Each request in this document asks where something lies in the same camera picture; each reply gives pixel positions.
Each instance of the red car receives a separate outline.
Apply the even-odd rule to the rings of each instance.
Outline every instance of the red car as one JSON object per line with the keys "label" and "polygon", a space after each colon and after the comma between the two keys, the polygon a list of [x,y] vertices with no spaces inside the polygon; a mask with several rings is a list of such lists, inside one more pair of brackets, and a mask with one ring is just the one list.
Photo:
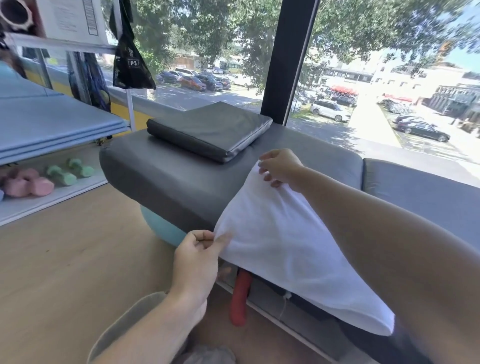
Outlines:
{"label": "red car", "polygon": [[196,77],[183,76],[180,80],[181,87],[192,88],[198,91],[205,91],[207,86]]}

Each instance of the gray padded cushion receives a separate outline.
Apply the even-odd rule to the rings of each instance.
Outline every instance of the gray padded cushion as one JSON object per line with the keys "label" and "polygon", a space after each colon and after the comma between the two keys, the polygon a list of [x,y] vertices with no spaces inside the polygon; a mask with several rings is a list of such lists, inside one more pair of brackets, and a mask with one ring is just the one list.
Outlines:
{"label": "gray padded cushion", "polygon": [[226,164],[180,149],[146,130],[115,138],[100,152],[100,163],[115,188],[190,231],[213,229],[258,157],[274,148],[291,148],[306,166],[361,187],[359,155],[278,124]]}
{"label": "gray padded cushion", "polygon": [[165,118],[149,119],[147,131],[195,154],[225,163],[271,124],[272,118],[268,116],[216,102]]}
{"label": "gray padded cushion", "polygon": [[364,159],[363,190],[420,215],[480,249],[480,189],[377,159]]}

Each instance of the white towel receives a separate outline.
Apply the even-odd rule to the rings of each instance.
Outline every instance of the white towel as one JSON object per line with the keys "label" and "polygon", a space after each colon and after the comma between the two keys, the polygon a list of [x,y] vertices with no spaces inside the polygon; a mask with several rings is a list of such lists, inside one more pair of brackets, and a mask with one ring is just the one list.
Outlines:
{"label": "white towel", "polygon": [[272,188],[255,165],[215,233],[232,232],[221,257],[363,330],[391,335],[394,314],[360,278],[303,195]]}

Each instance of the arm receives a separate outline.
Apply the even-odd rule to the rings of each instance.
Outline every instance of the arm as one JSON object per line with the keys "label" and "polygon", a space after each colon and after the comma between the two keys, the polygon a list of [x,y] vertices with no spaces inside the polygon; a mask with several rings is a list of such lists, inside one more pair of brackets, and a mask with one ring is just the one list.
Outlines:
{"label": "arm", "polygon": [[163,302],[110,345],[94,364],[167,364],[202,319],[229,237],[191,231],[175,251],[173,282]]}
{"label": "arm", "polygon": [[302,193],[357,273],[437,363],[480,357],[480,255],[441,227],[302,166],[288,149],[260,173]]}

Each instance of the black car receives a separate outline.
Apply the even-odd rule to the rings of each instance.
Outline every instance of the black car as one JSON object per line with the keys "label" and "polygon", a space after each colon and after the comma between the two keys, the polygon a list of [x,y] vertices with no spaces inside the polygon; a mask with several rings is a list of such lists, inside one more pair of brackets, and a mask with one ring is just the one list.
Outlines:
{"label": "black car", "polygon": [[399,122],[396,129],[404,132],[405,134],[415,134],[438,140],[439,142],[447,142],[450,139],[450,135],[435,129],[432,125],[425,124],[423,122]]}
{"label": "black car", "polygon": [[169,71],[162,71],[160,73],[160,76],[163,77],[163,82],[165,82],[166,84],[174,84],[178,82],[178,76],[170,73]]}
{"label": "black car", "polygon": [[220,91],[223,90],[223,85],[218,82],[211,74],[201,73],[197,75],[197,78],[207,85],[207,90]]}
{"label": "black car", "polygon": [[215,77],[217,82],[220,82],[224,90],[228,90],[231,87],[230,80],[226,77]]}
{"label": "black car", "polygon": [[331,100],[335,101],[339,105],[345,105],[345,106],[350,106],[350,107],[357,106],[357,103],[355,102],[355,98],[353,98],[353,97],[333,96],[331,98]]}

